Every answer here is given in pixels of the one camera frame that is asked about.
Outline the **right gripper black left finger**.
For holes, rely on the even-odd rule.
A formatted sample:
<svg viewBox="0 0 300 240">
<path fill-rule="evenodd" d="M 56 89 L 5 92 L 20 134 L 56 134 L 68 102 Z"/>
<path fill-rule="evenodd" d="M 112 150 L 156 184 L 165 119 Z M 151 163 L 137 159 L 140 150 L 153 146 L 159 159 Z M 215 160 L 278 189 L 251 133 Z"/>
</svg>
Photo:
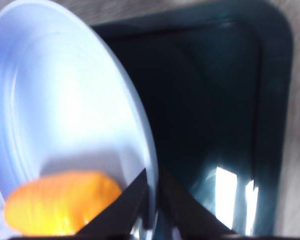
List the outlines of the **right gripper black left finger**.
<svg viewBox="0 0 300 240">
<path fill-rule="evenodd" d="M 143 170 L 122 194 L 77 232 L 78 237 L 127 237 L 137 218 L 148 218 L 148 182 Z"/>
</svg>

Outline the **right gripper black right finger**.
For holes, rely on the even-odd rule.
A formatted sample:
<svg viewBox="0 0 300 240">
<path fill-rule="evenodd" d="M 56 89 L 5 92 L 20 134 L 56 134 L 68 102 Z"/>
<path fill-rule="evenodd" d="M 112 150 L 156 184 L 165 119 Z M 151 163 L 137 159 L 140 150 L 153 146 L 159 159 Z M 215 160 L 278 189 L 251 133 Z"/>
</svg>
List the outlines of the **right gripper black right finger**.
<svg viewBox="0 0 300 240">
<path fill-rule="evenodd" d="M 159 168 L 159 209 L 164 237 L 234 237 L 237 233 L 197 202 L 165 168 Z"/>
</svg>

